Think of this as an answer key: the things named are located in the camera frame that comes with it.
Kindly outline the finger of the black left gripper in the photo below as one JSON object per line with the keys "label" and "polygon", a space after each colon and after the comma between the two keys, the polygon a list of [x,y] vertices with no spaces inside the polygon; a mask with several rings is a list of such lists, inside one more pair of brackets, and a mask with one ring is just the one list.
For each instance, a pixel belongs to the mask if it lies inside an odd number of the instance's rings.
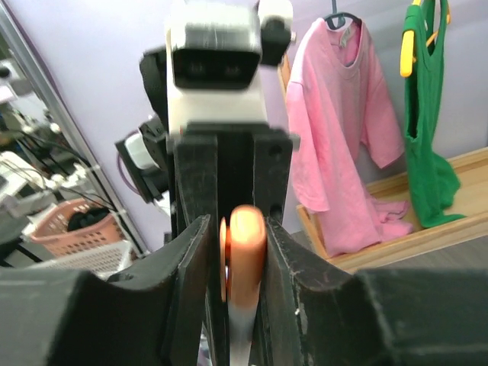
{"label": "finger of the black left gripper", "polygon": [[283,222],[293,142],[284,131],[253,136],[253,204],[265,217]]}

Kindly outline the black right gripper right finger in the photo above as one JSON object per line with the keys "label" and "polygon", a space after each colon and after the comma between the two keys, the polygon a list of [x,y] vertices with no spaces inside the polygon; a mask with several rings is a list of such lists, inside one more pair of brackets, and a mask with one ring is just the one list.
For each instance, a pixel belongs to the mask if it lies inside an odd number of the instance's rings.
{"label": "black right gripper right finger", "polygon": [[372,268],[349,274],[267,219],[265,365],[485,365],[487,272]]}

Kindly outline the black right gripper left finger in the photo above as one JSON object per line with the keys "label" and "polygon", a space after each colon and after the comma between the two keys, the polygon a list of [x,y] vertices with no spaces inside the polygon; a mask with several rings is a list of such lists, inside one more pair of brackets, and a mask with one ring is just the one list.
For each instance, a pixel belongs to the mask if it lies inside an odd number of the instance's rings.
{"label": "black right gripper left finger", "polygon": [[211,218],[101,280],[90,271],[1,271],[3,365],[194,365]]}

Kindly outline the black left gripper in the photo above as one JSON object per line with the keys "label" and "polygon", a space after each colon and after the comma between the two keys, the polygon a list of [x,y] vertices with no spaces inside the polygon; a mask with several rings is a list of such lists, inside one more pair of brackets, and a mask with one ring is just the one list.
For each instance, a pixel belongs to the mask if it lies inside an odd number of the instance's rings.
{"label": "black left gripper", "polygon": [[[168,126],[166,49],[148,50],[140,60],[143,85],[152,109]],[[178,231],[208,215],[210,242],[217,243],[217,136],[185,134],[175,143],[175,181]]]}

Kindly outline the orange highlighter cap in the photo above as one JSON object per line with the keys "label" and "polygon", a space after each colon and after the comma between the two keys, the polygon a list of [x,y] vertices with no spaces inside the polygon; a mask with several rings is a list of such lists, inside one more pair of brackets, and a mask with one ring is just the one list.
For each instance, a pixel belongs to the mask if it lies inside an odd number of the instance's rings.
{"label": "orange highlighter cap", "polygon": [[251,205],[236,207],[220,222],[220,287],[222,301],[240,309],[258,303],[267,233],[262,212]]}

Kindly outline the grey highlighter with orange tip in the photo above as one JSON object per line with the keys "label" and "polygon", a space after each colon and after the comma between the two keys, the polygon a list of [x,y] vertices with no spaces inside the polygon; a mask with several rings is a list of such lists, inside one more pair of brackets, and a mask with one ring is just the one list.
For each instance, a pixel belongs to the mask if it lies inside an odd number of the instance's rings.
{"label": "grey highlighter with orange tip", "polygon": [[242,308],[228,303],[230,366],[248,366],[257,306]]}

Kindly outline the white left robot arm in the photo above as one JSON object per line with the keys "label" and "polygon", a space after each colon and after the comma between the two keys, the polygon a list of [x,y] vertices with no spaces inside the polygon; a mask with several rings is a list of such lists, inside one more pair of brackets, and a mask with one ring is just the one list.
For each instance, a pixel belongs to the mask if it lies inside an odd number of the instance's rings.
{"label": "white left robot arm", "polygon": [[147,203],[169,196],[172,234],[205,214],[229,218],[241,205],[283,220],[292,139],[267,122],[259,77],[245,89],[198,89],[176,106],[184,123],[171,129],[165,48],[140,61],[153,117],[117,143],[136,189]]}

